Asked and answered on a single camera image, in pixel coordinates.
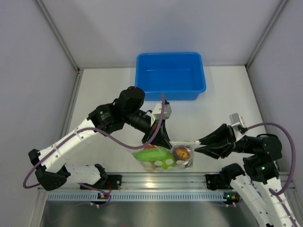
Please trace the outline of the clear zip top bag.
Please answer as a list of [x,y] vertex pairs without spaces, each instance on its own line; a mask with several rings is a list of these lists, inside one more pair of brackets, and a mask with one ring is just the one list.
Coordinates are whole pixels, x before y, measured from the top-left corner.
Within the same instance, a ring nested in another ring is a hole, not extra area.
[[142,149],[127,151],[147,172],[176,172],[191,168],[196,144],[172,141],[171,145],[171,149],[150,144]]

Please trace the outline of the light green fake lime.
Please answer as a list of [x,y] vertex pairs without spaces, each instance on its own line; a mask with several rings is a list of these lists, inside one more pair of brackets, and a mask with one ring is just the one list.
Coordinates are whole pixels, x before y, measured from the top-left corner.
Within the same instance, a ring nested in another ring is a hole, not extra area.
[[169,152],[164,159],[155,161],[154,164],[157,168],[171,169],[175,166],[176,160],[173,154]]

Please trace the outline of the dark purple fake plum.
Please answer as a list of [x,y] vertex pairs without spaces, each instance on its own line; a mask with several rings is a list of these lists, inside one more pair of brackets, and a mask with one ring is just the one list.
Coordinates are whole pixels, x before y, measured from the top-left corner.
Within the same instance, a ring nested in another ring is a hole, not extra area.
[[176,160],[186,161],[191,157],[191,150],[189,147],[178,146],[173,149],[172,154]]

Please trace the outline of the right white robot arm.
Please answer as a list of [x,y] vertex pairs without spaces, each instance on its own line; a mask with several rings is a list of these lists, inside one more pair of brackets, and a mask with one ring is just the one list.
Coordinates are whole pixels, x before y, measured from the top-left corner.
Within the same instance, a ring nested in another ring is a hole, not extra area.
[[243,158],[243,166],[233,163],[222,168],[222,184],[239,194],[260,227],[298,227],[284,194],[291,179],[282,184],[275,165],[282,157],[282,143],[274,134],[247,136],[250,129],[241,122],[223,124],[196,140],[195,151],[214,159],[225,158],[232,152],[249,154]]

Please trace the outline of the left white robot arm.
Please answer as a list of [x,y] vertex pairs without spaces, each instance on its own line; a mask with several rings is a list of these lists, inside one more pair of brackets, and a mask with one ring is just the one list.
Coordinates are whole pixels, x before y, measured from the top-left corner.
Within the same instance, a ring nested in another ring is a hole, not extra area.
[[[108,176],[100,164],[92,166],[69,165],[69,160],[101,135],[120,146],[132,150],[155,145],[171,149],[165,121],[171,115],[171,107],[165,95],[161,95],[161,104],[155,106],[151,115],[141,110],[145,92],[138,87],[123,90],[113,102],[99,105],[69,134],[49,147],[33,149],[28,156],[33,168],[23,181],[23,187],[30,189],[27,181],[35,174],[37,185],[47,191],[56,190],[67,183],[76,183],[82,188],[100,190],[106,186]],[[142,145],[127,145],[112,136],[113,132],[123,129],[128,124],[144,133]]]

